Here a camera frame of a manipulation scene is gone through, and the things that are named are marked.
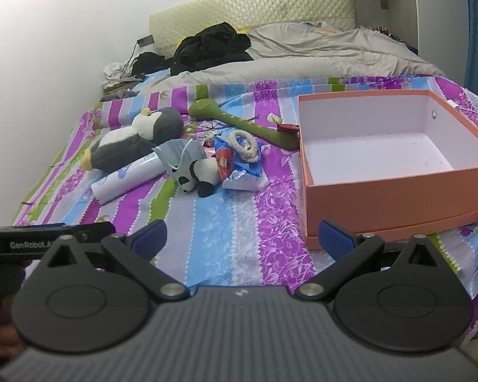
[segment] hand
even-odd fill
[[[2,307],[10,313],[14,296],[6,296]],[[0,325],[0,357],[14,359],[25,350],[13,324]]]

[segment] headboard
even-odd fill
[[[237,30],[283,21],[319,21],[341,30],[355,27],[353,0],[197,0],[149,18],[159,54],[172,56],[177,40],[226,21]]]

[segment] rope toy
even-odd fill
[[[241,138],[244,138],[245,146],[239,145],[239,142],[237,142],[237,137],[240,136]],[[249,132],[242,131],[240,129],[232,131],[230,135],[228,135],[228,144],[235,149],[239,155],[241,156],[241,159],[246,162],[246,163],[255,163],[258,162],[259,156],[258,156],[258,145],[257,141],[253,137],[253,135]]]

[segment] stuffed animal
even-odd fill
[[[294,151],[299,148],[299,138],[296,134],[279,132],[273,128],[267,128],[226,113],[222,111],[218,103],[212,99],[205,98],[197,100],[187,109],[187,113],[195,119],[218,119],[221,122],[233,124],[233,126],[265,139],[287,151]]]
[[[152,152],[167,140],[180,138],[184,123],[180,112],[171,107],[151,111],[144,108],[131,126],[108,132],[80,162],[83,169],[100,169],[112,173]]]
[[[221,181],[215,157],[182,162],[177,168],[172,169],[172,173],[184,192],[190,192],[198,187],[198,196],[201,198],[214,194],[216,185]]]

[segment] paper roll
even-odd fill
[[[100,205],[104,205],[165,172],[155,152],[118,169],[92,184],[92,192]]]

